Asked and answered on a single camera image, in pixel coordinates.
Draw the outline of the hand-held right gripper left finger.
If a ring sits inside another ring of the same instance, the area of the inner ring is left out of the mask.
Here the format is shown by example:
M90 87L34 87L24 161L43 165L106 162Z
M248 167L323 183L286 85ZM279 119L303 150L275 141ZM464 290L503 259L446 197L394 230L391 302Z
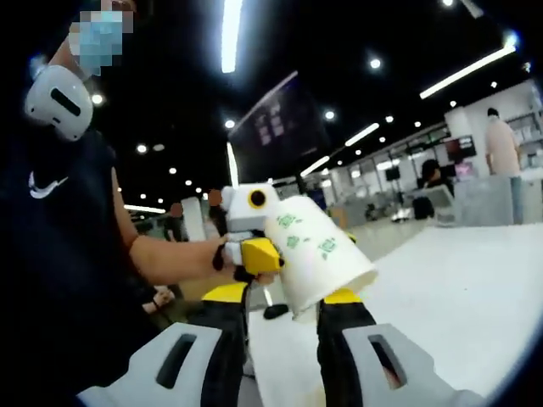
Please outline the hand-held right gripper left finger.
M206 293L187 322L140 348L126 374L78 396L84 406L236 406L247 345L249 284Z

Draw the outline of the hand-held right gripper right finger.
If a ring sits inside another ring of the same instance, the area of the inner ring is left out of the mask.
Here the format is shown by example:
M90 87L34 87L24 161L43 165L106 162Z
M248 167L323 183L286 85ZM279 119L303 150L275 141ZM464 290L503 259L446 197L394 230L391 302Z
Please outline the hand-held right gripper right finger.
M342 288L317 307L317 360L326 406L482 406L435 371L434 359Z

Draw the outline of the person's left hand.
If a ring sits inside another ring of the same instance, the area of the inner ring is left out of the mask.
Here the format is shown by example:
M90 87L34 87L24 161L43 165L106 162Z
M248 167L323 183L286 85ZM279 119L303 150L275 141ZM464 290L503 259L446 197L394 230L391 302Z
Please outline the person's left hand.
M273 283L276 272L264 273L259 275L251 275L246 270L242 269L234 263L232 256L227 253L227 237L218 237L214 240L217 244L217 249L213 254L212 267L216 274L231 278L236 282L258 283L261 286L267 286Z

